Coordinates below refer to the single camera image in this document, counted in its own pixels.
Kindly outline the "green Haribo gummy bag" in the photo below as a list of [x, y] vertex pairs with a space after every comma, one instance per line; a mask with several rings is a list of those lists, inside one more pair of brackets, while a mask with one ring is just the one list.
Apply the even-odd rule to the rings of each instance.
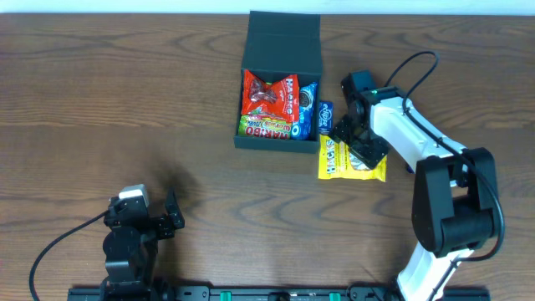
[[257, 138], [289, 140], [292, 124], [270, 115], [243, 115], [238, 134]]

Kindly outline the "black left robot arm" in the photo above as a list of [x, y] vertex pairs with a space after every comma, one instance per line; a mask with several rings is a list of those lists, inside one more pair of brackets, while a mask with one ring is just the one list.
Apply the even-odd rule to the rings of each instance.
[[164, 201], [166, 212], [149, 214], [145, 185], [127, 186], [110, 199], [104, 224], [110, 233], [103, 242], [105, 268], [116, 297], [150, 296], [155, 292], [154, 269], [158, 242], [185, 226], [174, 189]]

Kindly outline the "yellow Hacks candy bag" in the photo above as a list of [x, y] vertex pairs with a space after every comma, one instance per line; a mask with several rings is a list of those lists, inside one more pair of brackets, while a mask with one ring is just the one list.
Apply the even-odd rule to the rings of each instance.
[[343, 142], [335, 142], [327, 135], [320, 135], [318, 158], [318, 179], [378, 180], [386, 182], [385, 156], [380, 163], [370, 169], [360, 159], [350, 153]]

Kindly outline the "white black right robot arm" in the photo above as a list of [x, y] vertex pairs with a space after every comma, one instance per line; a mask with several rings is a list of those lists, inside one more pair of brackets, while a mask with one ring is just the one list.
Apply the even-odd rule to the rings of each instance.
[[395, 150], [415, 173], [411, 209], [418, 243], [391, 300], [437, 300], [461, 263], [497, 254], [505, 230], [495, 161], [443, 135], [394, 86], [342, 84], [348, 113], [330, 138], [369, 170]]

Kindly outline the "dark green box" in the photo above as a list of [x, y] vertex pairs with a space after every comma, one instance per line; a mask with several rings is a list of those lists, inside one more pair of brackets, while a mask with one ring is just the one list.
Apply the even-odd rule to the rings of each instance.
[[[301, 87], [319, 84], [323, 72], [318, 14], [251, 11], [241, 71], [251, 71], [264, 82], [273, 83], [290, 74]], [[313, 104], [311, 133], [307, 140], [276, 140], [234, 135], [241, 149], [315, 154], [319, 148], [319, 97]]]

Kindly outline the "purple Dairy Milk bar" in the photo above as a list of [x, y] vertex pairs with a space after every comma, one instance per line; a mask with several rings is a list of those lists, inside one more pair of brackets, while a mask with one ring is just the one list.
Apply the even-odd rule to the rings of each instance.
[[415, 174], [415, 171], [408, 164], [406, 165], [406, 170], [410, 174]]

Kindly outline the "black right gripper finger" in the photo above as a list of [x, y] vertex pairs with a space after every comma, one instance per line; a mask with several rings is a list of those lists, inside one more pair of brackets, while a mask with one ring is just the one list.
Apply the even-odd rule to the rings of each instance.
[[343, 142], [350, 145], [353, 139], [352, 119], [344, 115], [342, 119], [329, 132], [329, 138], [335, 143]]
[[353, 140], [350, 152], [367, 168], [373, 170], [389, 153], [388, 142], [382, 137], [367, 140]]

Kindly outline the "red Hacks candy bag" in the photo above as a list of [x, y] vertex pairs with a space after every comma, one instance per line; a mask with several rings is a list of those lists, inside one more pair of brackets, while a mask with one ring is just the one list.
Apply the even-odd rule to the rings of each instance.
[[242, 88], [242, 115], [274, 115], [289, 123], [298, 119], [299, 85], [296, 74], [269, 84], [245, 70]]

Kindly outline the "blue Oreo cookie pack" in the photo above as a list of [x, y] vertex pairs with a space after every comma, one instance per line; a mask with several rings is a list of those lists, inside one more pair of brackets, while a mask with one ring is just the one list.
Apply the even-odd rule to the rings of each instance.
[[299, 116], [293, 122], [291, 130], [291, 138], [294, 140], [307, 140], [310, 136], [317, 87], [318, 83], [312, 82], [299, 90]]

